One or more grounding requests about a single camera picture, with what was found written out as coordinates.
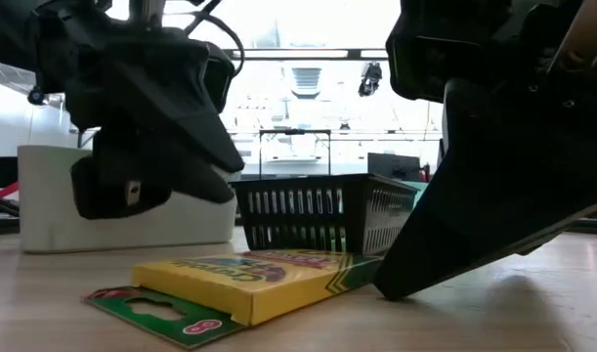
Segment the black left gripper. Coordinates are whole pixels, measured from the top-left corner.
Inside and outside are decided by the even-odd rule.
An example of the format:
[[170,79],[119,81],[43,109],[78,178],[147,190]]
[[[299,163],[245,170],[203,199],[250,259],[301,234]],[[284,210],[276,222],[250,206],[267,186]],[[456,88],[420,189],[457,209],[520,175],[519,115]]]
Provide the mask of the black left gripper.
[[39,87],[65,95],[78,129],[102,129],[70,167],[78,214],[131,217],[172,192],[231,200],[219,173],[244,162],[220,114],[234,76],[221,49],[179,28],[116,22],[98,9],[39,10]]

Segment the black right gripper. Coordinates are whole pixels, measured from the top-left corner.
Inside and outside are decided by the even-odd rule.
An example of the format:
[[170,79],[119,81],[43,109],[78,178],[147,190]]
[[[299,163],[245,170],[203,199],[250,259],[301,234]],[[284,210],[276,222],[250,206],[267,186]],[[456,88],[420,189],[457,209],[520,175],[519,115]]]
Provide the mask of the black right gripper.
[[514,0],[520,58],[514,106],[597,112],[597,0]]

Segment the yellow Crayola crayon box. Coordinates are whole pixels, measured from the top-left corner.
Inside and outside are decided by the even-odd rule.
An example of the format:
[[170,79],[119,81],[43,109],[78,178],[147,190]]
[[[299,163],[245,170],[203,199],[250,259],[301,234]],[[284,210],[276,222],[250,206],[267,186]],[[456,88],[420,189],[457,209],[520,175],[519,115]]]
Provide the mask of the yellow Crayola crayon box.
[[99,289],[85,303],[193,350],[349,290],[382,262],[314,249],[268,249],[140,264],[132,283]]

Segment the teal plastic tray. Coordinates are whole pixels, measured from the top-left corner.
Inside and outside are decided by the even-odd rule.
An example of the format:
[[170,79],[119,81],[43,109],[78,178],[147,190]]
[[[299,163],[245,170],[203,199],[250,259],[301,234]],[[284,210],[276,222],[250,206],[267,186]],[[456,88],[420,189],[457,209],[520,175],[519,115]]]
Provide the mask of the teal plastic tray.
[[416,206],[420,199],[422,198],[425,190],[428,187],[428,183],[426,182],[414,182],[414,181],[404,181],[404,184],[410,187],[413,187],[416,190],[415,196],[414,196],[414,203],[413,206]]

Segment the black computer monitor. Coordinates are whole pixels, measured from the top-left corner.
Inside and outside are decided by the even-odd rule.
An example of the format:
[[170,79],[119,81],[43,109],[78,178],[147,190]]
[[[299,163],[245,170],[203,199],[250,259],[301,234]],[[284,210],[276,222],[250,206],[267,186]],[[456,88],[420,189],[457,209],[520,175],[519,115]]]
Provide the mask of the black computer monitor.
[[420,181],[420,159],[397,154],[367,154],[367,172],[389,179]]
[[16,156],[0,156],[0,188],[18,181],[18,158]]

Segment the translucent white plastic container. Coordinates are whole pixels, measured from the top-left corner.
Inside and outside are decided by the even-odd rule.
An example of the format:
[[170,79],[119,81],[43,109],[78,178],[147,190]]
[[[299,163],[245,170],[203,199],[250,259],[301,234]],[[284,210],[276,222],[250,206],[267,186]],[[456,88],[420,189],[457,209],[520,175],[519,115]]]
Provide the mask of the translucent white plastic container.
[[89,150],[23,145],[17,149],[21,248],[30,253],[229,242],[237,200],[212,203],[174,193],[123,219],[87,220],[73,201],[69,170]]

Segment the black plastic slotted basket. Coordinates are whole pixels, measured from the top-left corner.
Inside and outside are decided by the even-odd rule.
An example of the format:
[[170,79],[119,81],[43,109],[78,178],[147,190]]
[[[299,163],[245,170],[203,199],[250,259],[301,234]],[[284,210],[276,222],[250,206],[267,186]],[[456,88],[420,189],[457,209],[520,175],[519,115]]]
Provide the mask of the black plastic slotted basket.
[[396,240],[417,190],[374,174],[233,183],[251,250],[316,249],[375,255]]

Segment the overhead LED light bar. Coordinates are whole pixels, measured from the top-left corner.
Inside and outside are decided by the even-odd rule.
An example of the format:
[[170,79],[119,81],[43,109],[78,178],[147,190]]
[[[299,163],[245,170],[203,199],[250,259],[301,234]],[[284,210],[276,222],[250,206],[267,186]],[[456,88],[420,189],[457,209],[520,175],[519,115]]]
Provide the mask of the overhead LED light bar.
[[225,49],[225,54],[238,61],[386,61],[387,53],[380,49]]

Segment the long grey horizontal rail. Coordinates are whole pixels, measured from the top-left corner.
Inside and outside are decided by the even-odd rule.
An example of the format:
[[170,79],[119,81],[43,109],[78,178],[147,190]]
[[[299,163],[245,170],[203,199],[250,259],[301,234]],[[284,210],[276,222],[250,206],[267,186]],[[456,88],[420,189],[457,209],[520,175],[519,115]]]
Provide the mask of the long grey horizontal rail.
[[[259,138],[260,129],[229,129],[231,136],[248,135]],[[443,135],[440,131],[407,130],[331,130],[332,141],[404,141],[404,142],[439,142]]]

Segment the black metal frame stand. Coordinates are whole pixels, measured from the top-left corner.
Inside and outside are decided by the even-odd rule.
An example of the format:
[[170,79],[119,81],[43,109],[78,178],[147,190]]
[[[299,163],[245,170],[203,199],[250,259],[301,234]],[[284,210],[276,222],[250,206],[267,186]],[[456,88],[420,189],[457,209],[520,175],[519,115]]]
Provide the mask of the black metal frame stand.
[[260,129],[259,130],[259,151],[258,151],[258,180],[263,179],[263,159],[262,159],[262,151],[263,151],[263,137],[265,135],[272,135],[275,137],[277,134],[283,134],[286,136],[298,136],[298,135],[307,135],[307,134],[324,134],[327,136],[327,174],[332,175],[332,167],[331,167],[331,143],[332,138],[331,134],[332,131],[330,129],[299,129],[299,128],[289,128],[289,129]]

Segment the silver ventilation duct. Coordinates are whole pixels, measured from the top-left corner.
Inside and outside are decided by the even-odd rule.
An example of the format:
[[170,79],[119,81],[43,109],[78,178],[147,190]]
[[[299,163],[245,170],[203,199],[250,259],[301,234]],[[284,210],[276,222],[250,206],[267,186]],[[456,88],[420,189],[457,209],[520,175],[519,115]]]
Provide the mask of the silver ventilation duct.
[[291,93],[297,99],[314,100],[320,94],[320,67],[295,66],[291,69]]

